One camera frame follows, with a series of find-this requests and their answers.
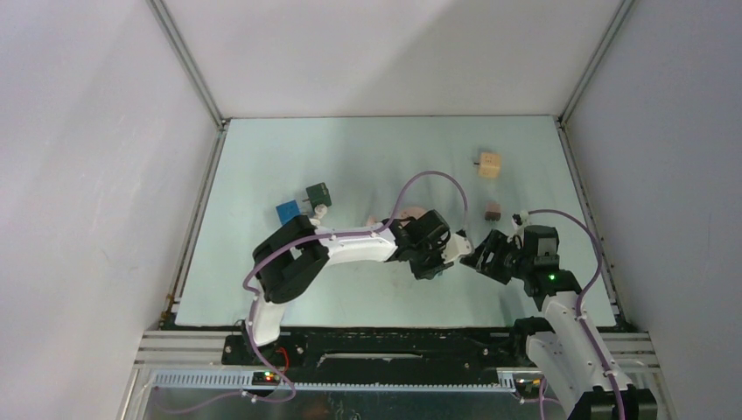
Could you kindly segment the beige cube socket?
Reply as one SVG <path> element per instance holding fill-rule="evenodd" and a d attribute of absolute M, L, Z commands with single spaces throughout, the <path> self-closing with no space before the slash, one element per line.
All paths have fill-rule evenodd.
<path fill-rule="evenodd" d="M 501 173 L 501 155 L 494 152 L 479 154 L 477 174 L 483 179 L 497 179 Z"/>

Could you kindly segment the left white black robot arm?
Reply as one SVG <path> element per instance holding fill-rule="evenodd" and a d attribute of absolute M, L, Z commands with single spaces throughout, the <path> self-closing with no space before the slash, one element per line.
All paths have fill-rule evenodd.
<path fill-rule="evenodd" d="M 436 210 L 418 217 L 387 218 L 365 227 L 332 229 L 297 216 L 253 251 L 253 268 L 242 287 L 252 293 L 244 320 L 242 351 L 255 364 L 277 352 L 289 304 L 328 267 L 345 263 L 407 263 L 416 280 L 431 280 L 471 251 L 463 231 L 454 232 Z"/>

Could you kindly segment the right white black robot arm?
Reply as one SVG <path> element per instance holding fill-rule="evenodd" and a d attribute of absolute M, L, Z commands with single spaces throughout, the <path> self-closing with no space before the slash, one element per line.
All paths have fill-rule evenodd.
<path fill-rule="evenodd" d="M 610 354 L 578 280 L 560 267 L 558 246 L 553 227 L 526 226 L 513 237 L 494 229 L 460 262 L 501 284 L 523 282 L 540 314 L 514 322 L 510 357 L 541 369 L 569 419 L 656 419 L 654 394 L 637 388 Z"/>

